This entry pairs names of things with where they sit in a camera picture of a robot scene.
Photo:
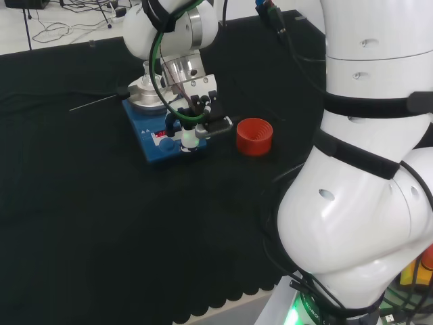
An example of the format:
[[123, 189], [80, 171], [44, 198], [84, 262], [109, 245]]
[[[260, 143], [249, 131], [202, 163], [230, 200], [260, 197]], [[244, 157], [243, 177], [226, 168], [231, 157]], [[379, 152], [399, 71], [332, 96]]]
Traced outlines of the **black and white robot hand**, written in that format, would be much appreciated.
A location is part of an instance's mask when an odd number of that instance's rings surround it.
[[180, 98], [171, 102], [165, 117], [165, 135], [177, 142], [181, 152], [194, 152], [206, 140], [228, 132], [233, 121], [224, 113], [214, 75], [171, 86]]

